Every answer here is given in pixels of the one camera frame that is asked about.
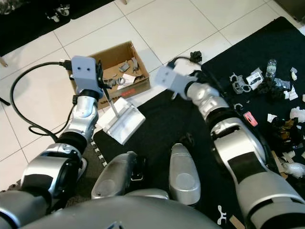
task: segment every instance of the gray plastic part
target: gray plastic part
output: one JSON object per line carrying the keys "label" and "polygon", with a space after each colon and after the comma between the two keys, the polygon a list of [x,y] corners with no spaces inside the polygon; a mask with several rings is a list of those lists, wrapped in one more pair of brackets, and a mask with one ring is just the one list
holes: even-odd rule
{"label": "gray plastic part", "polygon": [[91,199],[124,195],[130,184],[136,157],[132,151],[116,156],[95,182]]}
{"label": "gray plastic part", "polygon": [[180,143],[172,147],[169,186],[173,199],[180,203],[193,205],[200,199],[201,185],[195,163]]}
{"label": "gray plastic part", "polygon": [[251,91],[251,87],[244,82],[242,75],[237,76],[233,73],[233,75],[230,76],[230,82],[232,82],[232,87],[236,94]]}
{"label": "gray plastic part", "polygon": [[18,228],[43,217],[48,207],[42,196],[17,190],[0,193],[0,213],[8,216]]}
{"label": "gray plastic part", "polygon": [[71,59],[72,72],[76,83],[76,93],[80,94],[82,90],[92,90],[99,94],[99,99],[103,93],[98,86],[95,70],[95,59],[92,57],[74,56]]}
{"label": "gray plastic part", "polygon": [[183,99],[188,100],[185,94],[185,87],[189,82],[197,81],[197,77],[180,75],[172,68],[161,66],[156,77],[155,83],[173,92],[178,93]]}
{"label": "gray plastic part", "polygon": [[291,72],[294,72],[295,74],[297,74],[297,69],[295,69],[294,67],[292,67],[292,68],[290,69],[290,71],[291,71]]}
{"label": "gray plastic part", "polygon": [[24,229],[220,229],[201,212],[176,201],[122,196],[86,201],[43,217]]}
{"label": "gray plastic part", "polygon": [[127,193],[126,196],[155,197],[160,199],[170,199],[167,192],[157,188],[135,190],[133,192]]}
{"label": "gray plastic part", "polygon": [[132,62],[133,62],[133,70],[136,71],[138,70],[139,66],[138,66],[138,61],[137,59],[135,59],[134,57],[132,57]]}
{"label": "gray plastic part", "polygon": [[127,61],[125,61],[124,64],[121,67],[119,67],[119,71],[124,73],[125,71],[127,71],[127,69],[129,69],[129,67],[130,67],[129,64],[127,63]]}

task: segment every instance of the cardboard box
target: cardboard box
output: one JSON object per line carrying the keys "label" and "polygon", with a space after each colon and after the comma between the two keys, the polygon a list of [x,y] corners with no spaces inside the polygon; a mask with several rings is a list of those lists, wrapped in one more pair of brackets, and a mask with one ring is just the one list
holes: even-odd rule
{"label": "cardboard box", "polygon": [[[131,41],[95,53],[90,57],[93,57],[96,60],[96,63],[101,60],[103,67],[103,79],[118,79],[119,77],[122,77],[124,73],[132,76],[143,75],[143,78],[136,79],[132,85],[124,87],[120,90],[117,90],[118,85],[113,86],[112,89],[108,89],[109,96],[113,102],[117,101],[120,97],[128,98],[150,89],[149,74],[146,71],[143,62]],[[135,59],[138,61],[139,69],[136,71],[136,73],[132,72],[132,57],[135,57]],[[128,62],[130,68],[126,72],[122,73],[119,71],[119,67],[122,66],[125,61]],[[75,90],[75,81],[71,81],[71,83]],[[106,97],[103,96],[103,98],[98,101],[98,110],[107,106],[109,106],[109,104]]]}

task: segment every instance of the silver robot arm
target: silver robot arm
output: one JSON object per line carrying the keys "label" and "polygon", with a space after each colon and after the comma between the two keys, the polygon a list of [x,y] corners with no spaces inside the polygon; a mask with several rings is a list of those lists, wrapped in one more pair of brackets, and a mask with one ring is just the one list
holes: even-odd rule
{"label": "silver robot arm", "polygon": [[98,120],[95,60],[72,58],[77,104],[72,120],[58,140],[33,159],[21,179],[21,190],[0,194],[0,228],[19,228],[63,208],[75,188],[81,156]]}
{"label": "silver robot arm", "polygon": [[247,226],[305,227],[305,201],[285,179],[266,167],[262,144],[216,89],[168,67],[160,69],[156,81],[198,106],[210,129],[217,162],[234,180]]}

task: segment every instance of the plastic bottle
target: plastic bottle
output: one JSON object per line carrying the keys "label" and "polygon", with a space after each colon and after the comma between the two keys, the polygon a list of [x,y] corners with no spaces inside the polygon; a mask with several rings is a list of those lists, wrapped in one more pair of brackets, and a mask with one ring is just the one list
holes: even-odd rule
{"label": "plastic bottle", "polygon": [[275,78],[276,63],[274,59],[268,60],[266,78],[271,78],[272,80]]}

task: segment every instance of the mechanical part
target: mechanical part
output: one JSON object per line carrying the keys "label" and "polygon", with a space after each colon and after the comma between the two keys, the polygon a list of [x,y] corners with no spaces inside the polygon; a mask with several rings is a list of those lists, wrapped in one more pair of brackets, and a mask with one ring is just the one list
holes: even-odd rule
{"label": "mechanical part", "polygon": [[132,151],[116,156],[95,182],[91,199],[124,195],[130,184],[136,157]]}
{"label": "mechanical part", "polygon": [[170,199],[167,192],[157,188],[135,190],[127,193],[126,196],[154,197],[167,200]]}
{"label": "mechanical part", "polygon": [[53,20],[53,21],[55,21],[55,22],[59,22],[59,21],[60,21],[57,12],[54,12],[54,15],[52,15],[52,16],[49,16],[48,14],[46,14],[46,15],[47,15],[47,18],[48,18],[49,20]]}
{"label": "mechanical part", "polygon": [[123,63],[123,65],[122,65],[121,67],[119,67],[119,71],[122,72],[122,73],[124,73],[124,72],[127,71],[127,69],[129,69],[129,68],[130,68],[129,64],[127,63],[127,61],[125,61],[125,62]]}
{"label": "mechanical part", "polygon": [[133,67],[132,72],[135,73],[139,69],[138,61],[134,57],[132,57]]}
{"label": "mechanical part", "polygon": [[111,229],[220,229],[199,211],[172,200],[115,196],[80,203],[28,225],[33,228]]}
{"label": "mechanical part", "polygon": [[172,97],[171,97],[171,100],[174,100],[176,97],[177,97],[178,93],[177,92],[174,92]]}
{"label": "mechanical part", "polygon": [[55,10],[60,13],[62,16],[68,16],[70,14],[70,4],[65,4],[65,5],[62,5],[58,8],[56,8]]}
{"label": "mechanical part", "polygon": [[92,57],[74,56],[71,59],[72,71],[76,87],[76,93],[80,94],[83,90],[91,90],[98,93],[97,100],[102,98],[102,90],[96,80],[95,59]]}
{"label": "mechanical part", "polygon": [[242,104],[234,104],[234,110],[241,112],[244,109]]}
{"label": "mechanical part", "polygon": [[224,219],[225,222],[227,223],[227,213],[223,213],[222,212],[222,207],[220,205],[218,205],[218,211],[220,213],[220,218],[217,220],[217,224],[221,225],[222,220]]}
{"label": "mechanical part", "polygon": [[158,71],[158,77],[155,78],[157,84],[160,84],[171,91],[178,93],[183,99],[188,99],[185,94],[185,87],[188,83],[195,82],[197,77],[185,77],[172,70],[170,67],[161,66]]}
{"label": "mechanical part", "polygon": [[250,86],[244,82],[242,75],[237,76],[233,73],[233,75],[230,76],[230,82],[232,82],[233,90],[236,94],[251,91]]}
{"label": "mechanical part", "polygon": [[43,196],[37,195],[37,193],[16,190],[2,192],[0,196],[0,227],[2,229],[20,228],[43,217],[49,204]]}
{"label": "mechanical part", "polygon": [[65,132],[78,133],[88,142],[98,120],[97,99],[86,96],[86,90],[82,94],[77,98],[77,105],[72,112],[72,121]]}
{"label": "mechanical part", "polygon": [[180,203],[193,205],[200,199],[200,180],[195,163],[180,143],[172,147],[169,186],[173,198]]}
{"label": "mechanical part", "polygon": [[117,80],[116,80],[116,83],[118,85],[124,85],[126,82],[126,80],[123,78],[123,77],[119,77]]}
{"label": "mechanical part", "polygon": [[5,62],[5,60],[0,56],[0,63],[4,66],[7,67],[8,64]]}
{"label": "mechanical part", "polygon": [[[157,75],[156,81],[161,79],[162,84],[164,77]],[[168,88],[176,92],[171,83]],[[267,168],[262,144],[219,93],[208,84],[184,83],[184,88],[211,130],[216,160],[233,178],[247,225],[271,228],[281,219],[288,221],[290,228],[305,227],[305,201],[285,179]]]}

